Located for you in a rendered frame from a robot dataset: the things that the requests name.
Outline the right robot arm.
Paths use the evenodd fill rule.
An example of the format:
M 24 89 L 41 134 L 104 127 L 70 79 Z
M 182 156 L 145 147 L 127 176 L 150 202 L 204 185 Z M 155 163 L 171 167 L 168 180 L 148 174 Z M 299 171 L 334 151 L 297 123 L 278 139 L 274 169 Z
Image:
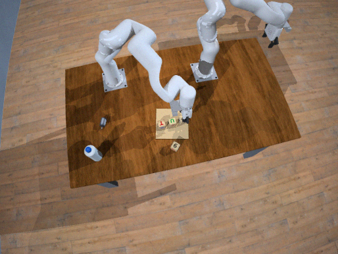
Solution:
M 157 37 L 150 28 L 130 19 L 123 20 L 111 31 L 103 30 L 99 34 L 99 50 L 95 54 L 95 59 L 106 76 L 107 86 L 116 88 L 122 84 L 123 75 L 119 73 L 113 58 L 132 36 L 134 37 L 128 44 L 128 51 L 148 71 L 149 81 L 154 92 L 162 100 L 170 103 L 172 116 L 177 116 L 178 111 L 182 110 L 189 112 L 195 100 L 195 88 L 177 75 L 169 80 L 164 89 L 162 88 L 159 81 L 162 59 L 151 48 Z M 180 99 L 174 101 L 179 93 Z

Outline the beige square mat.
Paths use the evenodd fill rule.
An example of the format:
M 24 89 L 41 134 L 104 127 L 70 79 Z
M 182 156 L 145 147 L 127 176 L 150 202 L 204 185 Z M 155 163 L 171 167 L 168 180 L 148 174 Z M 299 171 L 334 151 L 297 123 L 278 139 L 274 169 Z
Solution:
M 189 139 L 188 124 L 180 124 L 178 111 L 177 116 L 172 116 L 171 109 L 157 109 L 156 117 L 156 139 Z M 168 119 L 175 117 L 176 126 L 169 127 Z M 158 129 L 158 120 L 164 120 L 166 127 Z

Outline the light blue bottle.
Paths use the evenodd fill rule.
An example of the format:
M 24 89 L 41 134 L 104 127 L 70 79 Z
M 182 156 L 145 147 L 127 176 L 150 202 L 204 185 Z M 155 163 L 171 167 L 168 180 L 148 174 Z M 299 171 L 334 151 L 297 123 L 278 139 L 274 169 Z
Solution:
M 103 157 L 102 153 L 92 145 L 85 147 L 84 153 L 94 161 L 100 161 Z

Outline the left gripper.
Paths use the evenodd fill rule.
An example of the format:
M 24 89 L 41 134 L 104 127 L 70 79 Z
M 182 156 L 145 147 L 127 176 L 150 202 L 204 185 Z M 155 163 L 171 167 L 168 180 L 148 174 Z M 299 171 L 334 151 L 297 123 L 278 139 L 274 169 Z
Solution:
M 282 32 L 283 28 L 276 28 L 275 26 L 271 25 L 271 24 L 266 24 L 265 25 L 265 31 L 263 34 L 263 38 L 267 37 L 269 38 L 269 40 L 271 41 L 271 43 L 269 44 L 268 48 L 272 48 L 274 45 L 279 44 L 278 42 L 278 38 Z M 274 41 L 274 43 L 273 43 Z

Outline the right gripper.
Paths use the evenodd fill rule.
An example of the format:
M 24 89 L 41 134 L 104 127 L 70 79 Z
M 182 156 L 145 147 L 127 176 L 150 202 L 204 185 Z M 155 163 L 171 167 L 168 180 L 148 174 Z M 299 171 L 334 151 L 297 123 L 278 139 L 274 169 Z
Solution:
M 182 110 L 182 111 L 180 111 L 180 113 L 183 117 L 182 122 L 186 122 L 187 124 L 189 124 L 189 118 L 191 118 L 191 116 L 192 116 L 192 108 L 190 109 L 189 112 L 187 112 L 187 110 Z

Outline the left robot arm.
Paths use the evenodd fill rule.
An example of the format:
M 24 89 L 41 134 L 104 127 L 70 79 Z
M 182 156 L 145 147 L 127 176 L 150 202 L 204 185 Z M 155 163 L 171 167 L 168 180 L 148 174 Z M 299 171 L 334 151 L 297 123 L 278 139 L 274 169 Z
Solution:
M 252 12 L 261 20 L 276 28 L 284 28 L 286 32 L 291 31 L 287 20 L 293 12 L 293 7 L 288 3 L 278 3 L 264 0 L 229 0 L 230 3 L 239 9 Z M 226 6 L 223 0 L 204 0 L 208 12 L 197 21 L 197 31 L 203 46 L 199 64 L 195 73 L 200 78 L 209 78 L 213 74 L 213 64 L 217 53 L 220 50 L 217 37 L 216 22 L 226 13 Z M 201 28 L 200 28 L 201 27 Z

